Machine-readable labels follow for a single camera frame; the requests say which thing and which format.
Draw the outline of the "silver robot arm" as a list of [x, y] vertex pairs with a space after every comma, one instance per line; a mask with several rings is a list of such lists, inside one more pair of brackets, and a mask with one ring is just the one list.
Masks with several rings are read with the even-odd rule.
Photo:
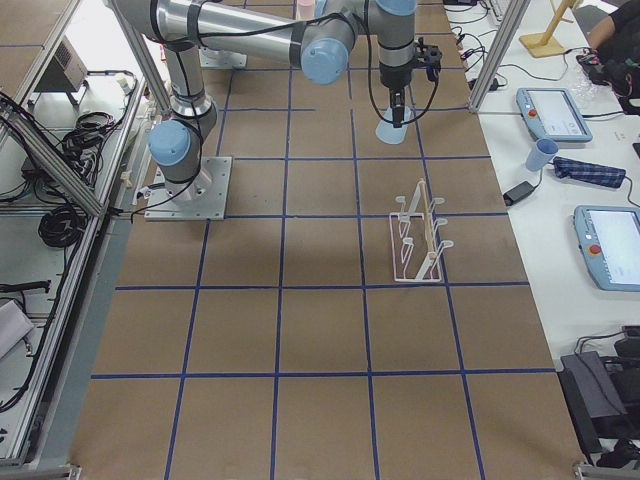
[[219, 1], [112, 1], [125, 24], [161, 46], [171, 82], [170, 118], [150, 137], [169, 198], [189, 201], [212, 183], [201, 158], [217, 121], [204, 86], [206, 69], [243, 69], [250, 57], [298, 68], [318, 85], [336, 82], [361, 36], [377, 40], [389, 107], [380, 122], [404, 130], [405, 93], [418, 66], [414, 1], [305, 1], [292, 18]]

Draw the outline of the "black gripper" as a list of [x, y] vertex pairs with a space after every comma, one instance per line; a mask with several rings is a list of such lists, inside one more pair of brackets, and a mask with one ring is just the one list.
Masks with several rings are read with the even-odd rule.
[[401, 128], [404, 122], [405, 88], [411, 83], [412, 62], [400, 66], [390, 66], [379, 62], [381, 84], [388, 89], [392, 125]]

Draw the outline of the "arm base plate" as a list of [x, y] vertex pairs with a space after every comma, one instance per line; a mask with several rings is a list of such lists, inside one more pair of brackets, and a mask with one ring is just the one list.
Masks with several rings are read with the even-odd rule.
[[225, 216], [232, 157], [203, 157], [199, 176], [189, 188], [170, 200], [182, 186], [169, 184], [150, 193], [151, 207], [144, 211], [149, 221], [223, 220]]

